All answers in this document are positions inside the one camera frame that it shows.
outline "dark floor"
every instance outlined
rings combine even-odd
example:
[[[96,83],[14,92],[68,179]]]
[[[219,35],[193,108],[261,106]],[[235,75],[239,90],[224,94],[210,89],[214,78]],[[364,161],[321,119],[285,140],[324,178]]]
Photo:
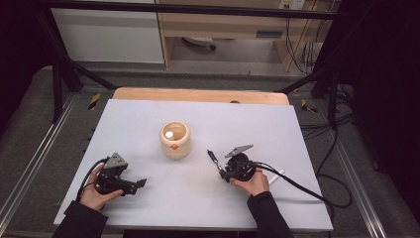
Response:
[[[249,46],[249,52],[238,58],[238,51]],[[236,89],[273,91],[297,80],[300,73],[284,74],[280,62],[272,54],[272,45],[266,42],[253,43],[249,41],[219,42],[218,50],[211,58],[207,58],[206,49],[193,48],[183,41],[177,42],[174,52],[174,64],[170,70],[146,72],[98,72],[101,76],[116,84],[139,87],[177,87],[205,89]],[[256,61],[255,55],[265,56]],[[262,64],[269,64],[265,70]],[[112,97],[112,91],[100,89],[95,83],[85,79],[85,90],[78,94],[74,106],[58,136],[47,153],[43,164],[37,172],[20,206],[7,226],[6,234],[17,231],[34,232],[32,237],[49,236],[55,227],[53,219],[58,211],[57,203],[65,196],[78,163],[83,157],[83,150],[89,144],[88,138],[93,135],[92,129],[101,116],[106,100]],[[301,125],[323,123],[321,112],[313,113],[302,110],[302,99],[310,108],[322,110],[325,100],[314,100],[308,91],[312,85],[305,85],[297,92],[290,93],[290,103],[295,106]],[[87,110],[90,100],[96,91],[102,95],[94,110]],[[337,117],[351,113],[346,104],[338,104],[340,113]],[[52,77],[49,70],[36,74],[22,105],[15,112],[10,123],[0,138],[0,168],[7,172],[0,182],[0,204],[6,203],[10,192],[25,171],[33,154],[47,133],[53,118]],[[313,139],[306,140],[307,149],[317,170],[321,161],[332,146],[332,136],[329,132]],[[357,124],[351,122],[339,127],[339,139],[346,149],[358,173],[374,210],[388,237],[420,237],[420,228],[398,191],[387,174],[376,172],[372,166],[372,158],[361,136]],[[322,169],[336,179],[349,184],[343,173],[337,150],[333,151]],[[336,203],[346,203],[349,199],[346,191],[337,183],[319,178],[324,195]],[[106,233],[121,234],[120,230],[107,229]],[[348,208],[336,208],[333,237],[370,237],[366,221],[361,214],[361,205],[356,201]]]

